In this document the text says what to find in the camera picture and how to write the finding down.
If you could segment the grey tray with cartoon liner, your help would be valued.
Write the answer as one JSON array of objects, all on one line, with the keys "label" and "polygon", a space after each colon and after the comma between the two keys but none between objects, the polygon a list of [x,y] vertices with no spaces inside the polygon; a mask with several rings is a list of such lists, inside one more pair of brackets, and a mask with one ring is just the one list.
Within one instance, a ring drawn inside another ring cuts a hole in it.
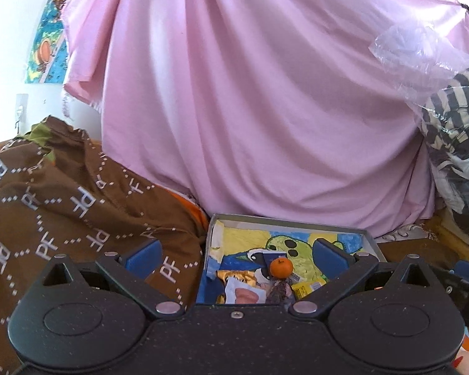
[{"label": "grey tray with cartoon liner", "polygon": [[237,214],[216,214],[209,224],[198,304],[264,303],[275,284],[302,298],[367,252],[386,258],[368,231]]}]

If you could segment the clear bag of clothes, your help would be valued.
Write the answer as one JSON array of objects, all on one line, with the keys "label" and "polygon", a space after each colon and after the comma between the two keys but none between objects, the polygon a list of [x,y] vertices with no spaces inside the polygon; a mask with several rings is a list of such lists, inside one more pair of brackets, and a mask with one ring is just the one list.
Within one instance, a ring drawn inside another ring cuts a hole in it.
[{"label": "clear bag of clothes", "polygon": [[370,51],[414,112],[436,189],[469,235],[469,54],[418,22],[393,25]]}]

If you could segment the cartoon wall poster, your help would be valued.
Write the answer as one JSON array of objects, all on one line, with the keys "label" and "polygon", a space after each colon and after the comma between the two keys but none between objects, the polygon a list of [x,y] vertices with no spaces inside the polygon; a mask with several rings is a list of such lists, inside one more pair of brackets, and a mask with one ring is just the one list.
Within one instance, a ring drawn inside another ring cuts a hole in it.
[{"label": "cartoon wall poster", "polygon": [[28,57],[26,84],[62,84],[68,66],[68,46],[62,10],[70,0],[47,0]]}]

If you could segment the wooden bed frame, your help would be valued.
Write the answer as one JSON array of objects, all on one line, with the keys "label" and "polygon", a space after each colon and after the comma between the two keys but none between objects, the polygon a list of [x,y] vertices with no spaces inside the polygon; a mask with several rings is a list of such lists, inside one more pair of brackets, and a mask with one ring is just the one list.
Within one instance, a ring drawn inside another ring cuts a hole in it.
[{"label": "wooden bed frame", "polygon": [[469,235],[445,208],[429,219],[400,226],[374,240],[388,262],[400,262],[407,254],[419,254],[444,269],[453,268],[460,260],[469,262]]}]

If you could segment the blue white long packet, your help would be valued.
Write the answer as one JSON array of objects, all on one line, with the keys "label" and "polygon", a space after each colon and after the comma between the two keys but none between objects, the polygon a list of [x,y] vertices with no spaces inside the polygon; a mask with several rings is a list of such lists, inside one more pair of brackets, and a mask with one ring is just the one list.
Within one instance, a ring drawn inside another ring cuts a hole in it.
[{"label": "blue white long packet", "polygon": [[248,260],[256,265],[255,271],[264,278],[270,278],[269,265],[279,256],[278,252],[264,249],[251,249],[246,252]]}]

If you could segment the small orange tangerine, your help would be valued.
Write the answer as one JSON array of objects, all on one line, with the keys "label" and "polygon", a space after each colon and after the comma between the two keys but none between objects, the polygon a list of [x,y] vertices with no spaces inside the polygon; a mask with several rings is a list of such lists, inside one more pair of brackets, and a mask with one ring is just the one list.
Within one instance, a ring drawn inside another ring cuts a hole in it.
[{"label": "small orange tangerine", "polygon": [[269,264],[269,273],[273,278],[285,280],[292,275],[294,266],[291,260],[279,257],[271,261]]}]

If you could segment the gold jerky packet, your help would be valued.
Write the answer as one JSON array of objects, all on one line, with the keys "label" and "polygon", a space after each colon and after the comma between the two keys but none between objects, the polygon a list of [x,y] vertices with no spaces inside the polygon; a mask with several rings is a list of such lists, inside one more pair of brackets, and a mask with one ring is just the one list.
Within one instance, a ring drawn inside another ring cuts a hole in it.
[{"label": "gold jerky packet", "polygon": [[217,278],[222,282],[224,290],[218,296],[219,304],[264,304],[267,291],[257,282],[254,272],[219,270]]}]

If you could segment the pink sausages white packet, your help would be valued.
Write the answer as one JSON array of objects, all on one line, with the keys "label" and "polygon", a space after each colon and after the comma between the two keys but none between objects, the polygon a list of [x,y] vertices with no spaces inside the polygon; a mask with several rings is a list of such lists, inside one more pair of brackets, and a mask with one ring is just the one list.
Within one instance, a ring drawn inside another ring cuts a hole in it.
[{"label": "pink sausages white packet", "polygon": [[241,304],[264,304],[266,302],[266,291],[237,278],[228,278],[225,287],[225,303],[232,305]]}]

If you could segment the white wall socket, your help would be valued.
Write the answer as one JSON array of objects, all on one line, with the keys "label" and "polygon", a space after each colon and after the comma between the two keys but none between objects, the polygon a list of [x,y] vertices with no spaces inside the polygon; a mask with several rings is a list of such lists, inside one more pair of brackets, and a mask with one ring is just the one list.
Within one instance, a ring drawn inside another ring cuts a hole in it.
[{"label": "white wall socket", "polygon": [[28,95],[26,93],[19,93],[16,98],[15,126],[14,126],[16,133],[18,135],[21,135],[26,129],[27,107],[28,107]]}]

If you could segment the yellow snack bar packet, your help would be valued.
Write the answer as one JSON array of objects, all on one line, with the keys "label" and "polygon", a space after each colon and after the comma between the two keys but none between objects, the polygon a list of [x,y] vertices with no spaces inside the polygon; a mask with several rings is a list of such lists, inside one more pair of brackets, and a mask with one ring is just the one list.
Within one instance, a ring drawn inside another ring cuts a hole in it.
[{"label": "yellow snack bar packet", "polygon": [[326,284],[326,281],[320,278],[316,282],[298,282],[298,283],[293,283],[291,288],[292,291],[295,295],[295,299],[297,301],[300,301],[307,297],[308,295],[311,295],[314,291],[320,289]]}]

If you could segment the brown PF patterned quilt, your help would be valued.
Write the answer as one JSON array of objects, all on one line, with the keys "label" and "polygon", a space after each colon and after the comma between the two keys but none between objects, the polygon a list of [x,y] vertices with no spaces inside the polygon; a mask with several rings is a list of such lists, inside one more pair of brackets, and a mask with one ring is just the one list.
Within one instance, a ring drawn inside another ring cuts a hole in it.
[{"label": "brown PF patterned quilt", "polygon": [[7,323],[54,256],[91,262],[147,240],[163,256],[147,283],[183,306],[195,301],[207,217],[194,202],[139,176],[83,130],[49,117],[0,144],[0,374],[18,359]]}]

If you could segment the dark dried snack clear wrapper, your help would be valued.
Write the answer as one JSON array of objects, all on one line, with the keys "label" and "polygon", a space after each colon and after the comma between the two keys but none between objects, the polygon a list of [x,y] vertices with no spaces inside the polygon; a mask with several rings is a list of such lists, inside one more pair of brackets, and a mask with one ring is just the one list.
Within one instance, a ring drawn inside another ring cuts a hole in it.
[{"label": "dark dried snack clear wrapper", "polygon": [[269,287],[266,303],[289,307],[295,302],[295,295],[289,279],[276,279]]}]

